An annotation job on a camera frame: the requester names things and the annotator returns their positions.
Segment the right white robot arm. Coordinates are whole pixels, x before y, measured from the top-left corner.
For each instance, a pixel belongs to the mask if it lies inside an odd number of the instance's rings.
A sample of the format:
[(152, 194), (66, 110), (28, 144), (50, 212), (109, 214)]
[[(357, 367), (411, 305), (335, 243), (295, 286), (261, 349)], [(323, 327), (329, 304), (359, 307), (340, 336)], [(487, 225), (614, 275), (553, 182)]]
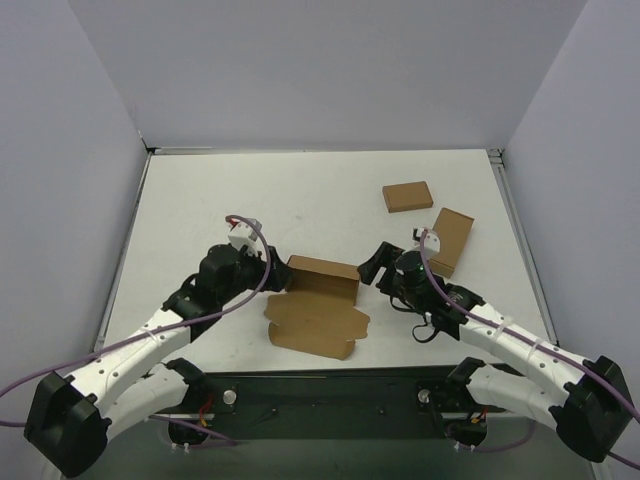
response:
[(468, 358), (449, 381), (470, 400), (527, 417), (555, 431), (582, 458), (601, 463), (638, 418), (620, 366), (606, 356), (573, 354), (498, 312), (480, 295), (446, 282), (426, 260), (439, 240), (429, 234), (413, 250), (388, 242), (357, 268), (360, 280), (425, 318), (435, 333), (474, 346), (509, 372)]

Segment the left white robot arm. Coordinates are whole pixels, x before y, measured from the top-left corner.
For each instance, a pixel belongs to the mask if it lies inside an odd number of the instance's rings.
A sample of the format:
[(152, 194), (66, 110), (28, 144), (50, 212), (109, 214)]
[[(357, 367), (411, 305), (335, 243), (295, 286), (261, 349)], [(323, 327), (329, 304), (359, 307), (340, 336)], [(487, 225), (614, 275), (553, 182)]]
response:
[(211, 247), (196, 273), (128, 338), (94, 353), (62, 375), (37, 384), (24, 426), (26, 440), (67, 478), (88, 470), (110, 440), (155, 414), (204, 402), (203, 373), (173, 352), (195, 342), (239, 295), (280, 292), (292, 270), (274, 247), (258, 252), (248, 241)]

